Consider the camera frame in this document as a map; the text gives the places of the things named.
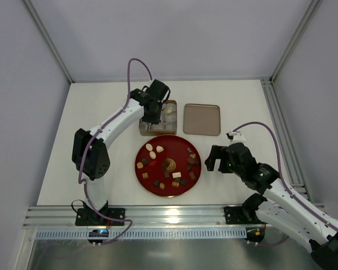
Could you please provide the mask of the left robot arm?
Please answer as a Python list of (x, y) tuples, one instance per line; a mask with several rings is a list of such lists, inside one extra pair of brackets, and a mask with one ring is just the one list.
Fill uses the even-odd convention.
[(108, 222), (121, 226), (123, 221), (109, 215), (104, 191), (104, 175), (110, 167), (108, 150), (131, 124), (142, 121), (160, 122), (162, 105), (170, 89), (159, 80), (142, 89), (129, 91), (125, 103), (110, 117), (90, 130), (79, 129), (74, 135), (72, 162), (79, 172), (78, 182), (84, 186), (85, 200), (76, 213), (77, 226), (104, 226)]

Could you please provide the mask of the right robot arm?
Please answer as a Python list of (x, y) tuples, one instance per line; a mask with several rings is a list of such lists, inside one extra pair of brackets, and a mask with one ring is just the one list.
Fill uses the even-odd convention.
[(338, 220), (330, 217), (288, 186), (280, 172), (258, 163), (243, 143), (213, 145), (204, 164), (233, 173), (255, 193), (244, 203), (249, 217), (269, 223), (304, 247), (321, 269), (338, 269)]

